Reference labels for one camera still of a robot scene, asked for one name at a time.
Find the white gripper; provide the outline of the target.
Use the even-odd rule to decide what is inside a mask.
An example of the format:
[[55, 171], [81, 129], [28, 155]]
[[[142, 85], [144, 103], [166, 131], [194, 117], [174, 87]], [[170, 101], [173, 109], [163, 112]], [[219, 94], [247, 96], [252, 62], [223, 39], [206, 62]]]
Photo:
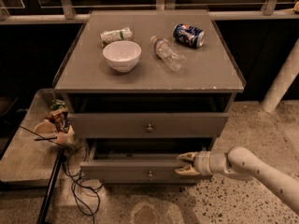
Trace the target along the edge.
[[228, 170], [228, 162], [225, 153], [201, 151], [187, 152], [178, 155], [179, 161], [193, 162], [193, 166], [188, 164], [182, 168], [178, 168], [175, 172], [178, 175], [214, 175], [225, 174]]

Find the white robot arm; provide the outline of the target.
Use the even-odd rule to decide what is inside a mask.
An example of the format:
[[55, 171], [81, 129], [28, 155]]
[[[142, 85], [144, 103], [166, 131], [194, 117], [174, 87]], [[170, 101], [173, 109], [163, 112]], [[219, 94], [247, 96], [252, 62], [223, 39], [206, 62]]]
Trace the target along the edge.
[[178, 156], [187, 165], [175, 170], [178, 175], [220, 174], [236, 180], [260, 181], [291, 210], [299, 215], [299, 181], [261, 161], [244, 147], [227, 152], [188, 152]]

